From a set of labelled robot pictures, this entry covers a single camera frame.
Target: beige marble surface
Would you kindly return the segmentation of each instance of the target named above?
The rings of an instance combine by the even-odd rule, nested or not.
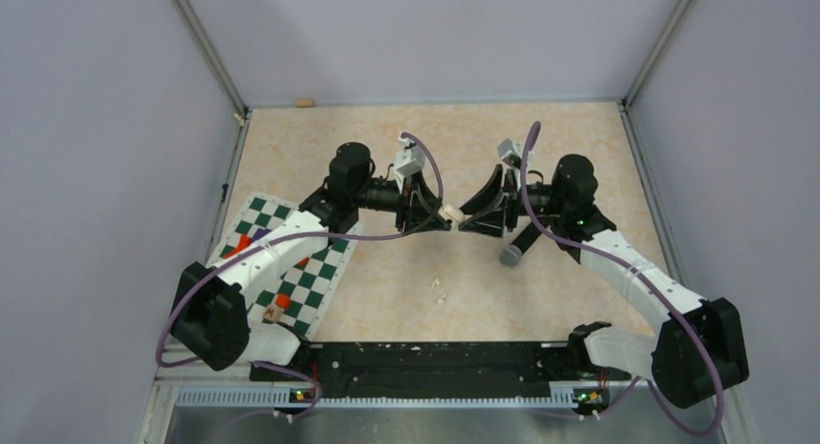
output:
[[[590,158],[597,203],[632,244],[662,268],[662,255],[615,104],[463,104],[257,109],[252,113],[228,218],[254,191],[301,202],[321,184],[339,144],[366,144],[383,175],[402,131],[429,147],[444,178],[445,202],[460,206],[487,180],[496,146],[523,142],[542,121],[533,167],[547,177],[569,153]],[[427,182],[435,181],[429,168]],[[367,234],[393,234],[392,214],[363,211]],[[520,226],[528,221],[522,219]],[[596,320],[638,332],[648,325],[618,292],[545,238],[515,269],[503,240],[423,233],[361,243],[315,340],[564,340]],[[439,279],[441,285],[430,289]],[[447,294],[446,304],[436,300]]]

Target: green and white checkered board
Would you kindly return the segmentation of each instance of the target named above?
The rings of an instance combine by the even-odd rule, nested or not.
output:
[[[293,202],[262,192],[252,193],[226,228],[230,231],[222,236],[210,261],[215,262],[236,249],[243,234],[252,238],[260,228],[273,230],[296,209],[297,204]],[[364,228],[358,222],[349,233],[362,234]],[[285,272],[279,280],[272,281],[270,288],[262,291],[250,307],[248,318],[268,323],[262,318],[262,313],[277,294],[286,294],[291,299],[290,308],[279,321],[311,340],[319,329],[356,244],[357,241],[336,241],[329,248],[312,255],[307,264],[297,264]]]

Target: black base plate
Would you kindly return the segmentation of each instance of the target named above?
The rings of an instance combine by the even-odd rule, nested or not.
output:
[[[325,342],[299,366],[318,379],[325,398],[542,398],[550,381],[586,379],[562,344],[542,342]],[[597,371],[589,374],[597,379]],[[607,369],[610,380],[629,379]],[[251,381],[290,380],[252,368]]]

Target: small object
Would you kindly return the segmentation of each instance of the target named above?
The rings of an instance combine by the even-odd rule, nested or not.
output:
[[[442,219],[453,224],[461,224],[466,220],[464,212],[461,212],[460,209],[458,209],[452,204],[444,204],[441,208],[438,209],[438,215]]]
[[[223,258],[230,258],[236,255],[237,253],[244,251],[248,248],[248,246],[250,246],[251,242],[252,241],[250,239],[250,236],[248,236],[247,234],[243,234],[239,237],[239,244],[236,246],[236,248],[233,251],[227,253]]]
[[[253,233],[253,237],[250,238],[250,239],[251,239],[251,241],[254,241],[254,242],[259,241],[260,239],[264,238],[270,232],[271,232],[270,229],[259,228],[259,229],[256,230],[256,232]]]
[[[296,108],[312,108],[316,107],[316,102],[313,98],[304,98],[296,100]]]
[[[265,312],[262,313],[262,318],[265,320],[270,321],[271,323],[276,323],[279,321],[284,312],[290,308],[290,297],[285,294],[277,295],[277,299],[274,301],[273,304],[268,305],[265,309]]]
[[[505,267],[517,266],[521,262],[524,253],[530,249],[540,236],[541,232],[530,222],[530,224],[512,240],[512,243],[501,251],[501,254],[498,256],[501,264]]]
[[[498,145],[498,158],[511,168],[521,167],[523,152],[523,144],[509,138],[501,141],[501,144]]]
[[[404,144],[407,139],[399,137],[399,141]],[[407,145],[409,144],[406,144],[404,149],[396,152],[393,158],[393,176],[399,193],[403,193],[405,186],[410,186],[405,184],[404,180],[406,178],[410,178],[414,173],[418,173],[425,168],[426,157],[422,148],[419,146],[407,147]]]

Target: white bracket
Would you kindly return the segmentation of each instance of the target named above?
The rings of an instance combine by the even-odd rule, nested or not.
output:
[[[400,137],[398,139],[405,147],[395,153],[393,159],[393,175],[398,192],[404,192],[404,180],[425,168],[425,152],[419,146],[407,147],[410,140]]]
[[[592,332],[584,340],[584,345],[593,365],[627,371],[654,382],[652,353],[655,338],[610,326]]]
[[[521,156],[524,155],[524,146],[520,142],[513,141],[509,138],[501,141],[498,145],[498,158],[515,172],[515,186],[521,189]],[[533,152],[530,151],[530,159],[533,157]]]

